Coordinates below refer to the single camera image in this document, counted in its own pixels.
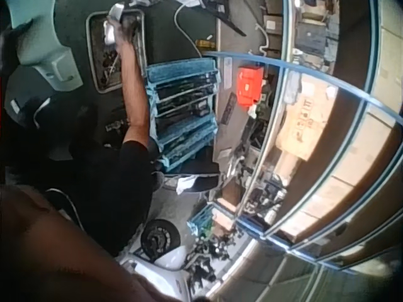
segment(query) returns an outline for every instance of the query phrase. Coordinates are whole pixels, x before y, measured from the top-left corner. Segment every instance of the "red box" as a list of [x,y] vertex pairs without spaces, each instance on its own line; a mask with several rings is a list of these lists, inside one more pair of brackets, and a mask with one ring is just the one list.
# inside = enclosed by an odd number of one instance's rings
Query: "red box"
[[238,68],[238,104],[244,107],[250,107],[260,100],[263,72],[263,67],[250,66]]

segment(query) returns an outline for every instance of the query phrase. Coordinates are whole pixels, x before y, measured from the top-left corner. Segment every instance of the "hand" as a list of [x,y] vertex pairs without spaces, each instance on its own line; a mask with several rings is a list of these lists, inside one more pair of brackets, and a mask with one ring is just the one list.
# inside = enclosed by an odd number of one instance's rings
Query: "hand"
[[32,20],[19,25],[12,29],[9,25],[2,33],[0,33],[0,76],[9,77],[20,61],[17,56],[17,40],[24,34],[32,25]]
[[106,19],[113,26],[117,52],[121,53],[122,48],[127,45],[133,47],[132,40],[137,27],[136,19],[131,16],[123,17],[121,24],[109,16]]

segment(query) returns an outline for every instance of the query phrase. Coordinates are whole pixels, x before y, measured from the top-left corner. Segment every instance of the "scooter wheel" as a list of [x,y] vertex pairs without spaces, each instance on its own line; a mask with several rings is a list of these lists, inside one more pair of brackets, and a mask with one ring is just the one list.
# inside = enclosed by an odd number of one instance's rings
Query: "scooter wheel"
[[140,238],[146,256],[155,261],[181,245],[181,235],[173,223],[155,219],[145,226]]

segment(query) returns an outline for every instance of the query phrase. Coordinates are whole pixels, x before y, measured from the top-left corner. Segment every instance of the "metal shelf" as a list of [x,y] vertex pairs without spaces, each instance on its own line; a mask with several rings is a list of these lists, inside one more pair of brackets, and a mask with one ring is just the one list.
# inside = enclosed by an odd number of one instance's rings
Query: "metal shelf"
[[[309,69],[301,65],[291,64],[292,61],[292,31],[293,31],[293,20],[292,20],[292,1],[284,0],[284,14],[283,14],[283,51],[281,55],[281,60],[271,59],[266,57],[260,57],[255,55],[245,55],[243,53],[231,53],[231,52],[207,52],[206,55],[213,57],[232,57],[233,59],[238,60],[246,60],[246,61],[254,61],[263,63],[266,65],[275,65],[280,68],[280,76],[276,90],[275,101],[273,104],[273,110],[270,117],[270,122],[268,125],[268,129],[266,131],[263,146],[261,149],[261,153],[258,157],[257,164],[255,166],[255,170],[251,176],[251,182],[246,188],[246,191],[241,199],[239,206],[235,214],[223,209],[222,206],[215,204],[215,207],[226,214],[229,218],[236,221],[236,223],[242,225],[244,228],[249,230],[255,238],[260,239],[260,241],[271,241],[278,245],[279,247],[291,252],[296,257],[299,257],[303,260],[306,260],[311,263],[321,262],[324,266],[328,266],[333,269],[345,269],[344,267],[340,267],[336,264],[333,264],[331,261],[327,261],[331,257],[321,257],[320,259],[314,256],[309,255],[305,251],[299,251],[300,249],[312,244],[316,240],[325,237],[337,227],[339,227],[343,221],[350,215],[354,215],[359,210],[361,210],[368,202],[378,193],[380,188],[390,179],[391,175],[396,171],[396,168],[401,165],[403,161],[403,143],[400,145],[398,151],[394,155],[394,158],[390,161],[388,167],[382,173],[382,175],[375,181],[375,183],[370,187],[370,189],[359,199],[354,205],[347,211],[345,211],[341,216],[339,216],[336,220],[329,222],[329,224],[315,232],[311,236],[306,239],[303,239],[300,243],[296,243],[294,245],[289,244],[288,242],[278,238],[275,233],[281,228],[281,226],[290,219],[294,214],[296,214],[306,203],[307,201],[317,192],[317,190],[326,182],[326,180],[332,175],[335,168],[338,166],[345,153],[349,149],[354,137],[356,136],[358,130],[360,129],[361,123],[363,121],[363,117],[367,112],[369,105],[375,106],[381,109],[384,113],[387,113],[391,116],[396,122],[400,125],[403,125],[403,118],[399,116],[395,111],[391,110],[387,106],[383,105],[380,101],[375,99],[370,95],[373,89],[373,82],[375,78],[375,73],[378,67],[378,61],[380,56],[380,47],[379,47],[379,39],[380,39],[380,22],[379,22],[379,13],[378,13],[378,2],[377,0],[370,0],[370,16],[371,16],[371,49],[370,49],[370,63],[366,76],[366,81],[363,90],[358,89],[357,87],[348,84],[340,79],[332,77],[329,74],[325,74],[319,72],[317,70]],[[283,217],[281,217],[275,224],[270,226],[268,229],[261,228],[260,226],[253,225],[253,223],[249,223],[246,221],[246,218],[242,216],[242,211],[251,195],[253,188],[255,187],[256,181],[261,173],[263,163],[272,148],[276,133],[275,133],[275,125],[281,116],[281,106],[282,99],[285,93],[285,87],[288,79],[288,73],[290,71],[300,72],[301,74],[306,74],[308,76],[315,77],[322,81],[326,81],[327,83],[341,88],[350,94],[356,96],[360,99],[360,104],[355,113],[355,117],[353,122],[350,125],[349,131],[347,132],[342,144],[339,146],[338,151],[336,152],[334,158],[331,160],[325,171],[322,175],[316,180],[315,184],[305,193],[303,198],[301,198],[293,208],[288,211]],[[371,232],[371,236],[375,236],[382,232],[385,228],[387,228],[392,221],[388,220],[388,223],[385,222],[385,225],[382,225],[383,228],[377,228],[373,232]]]

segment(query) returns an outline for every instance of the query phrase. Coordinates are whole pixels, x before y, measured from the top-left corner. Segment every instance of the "white cable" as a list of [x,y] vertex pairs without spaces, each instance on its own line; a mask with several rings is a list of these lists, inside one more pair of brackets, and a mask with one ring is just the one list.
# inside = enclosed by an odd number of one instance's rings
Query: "white cable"
[[61,190],[59,190],[59,189],[56,189],[56,188],[54,188],[54,187],[51,187],[50,189],[46,190],[46,192],[56,192],[56,193],[60,193],[61,195],[63,195],[64,197],[66,197],[66,199],[68,200],[68,202],[70,202],[70,205],[71,205],[71,207],[72,207],[72,209],[73,209],[74,214],[76,215],[76,218],[77,218],[78,224],[79,224],[79,226],[80,226],[80,229],[85,232],[85,229],[84,229],[84,227],[82,226],[80,217],[78,216],[78,212],[77,212],[77,210],[76,210],[76,207],[74,206],[74,203],[71,201],[70,197],[69,197],[65,192],[63,192],[63,191],[61,191]]
[[199,51],[199,49],[197,48],[196,44],[192,41],[192,39],[188,36],[188,34],[185,33],[184,30],[178,25],[178,14],[179,14],[179,12],[180,12],[187,4],[189,4],[190,2],[194,2],[194,1],[195,1],[195,0],[189,0],[189,1],[185,2],[185,3],[183,3],[183,4],[176,10],[175,15],[174,15],[174,23],[175,23],[176,28],[185,36],[186,39],[189,40],[189,42],[191,43],[191,46],[193,46],[193,48],[196,50],[196,52],[197,52],[197,54],[199,55],[199,57],[203,57],[203,56],[202,56],[202,53],[201,53],[201,52]]

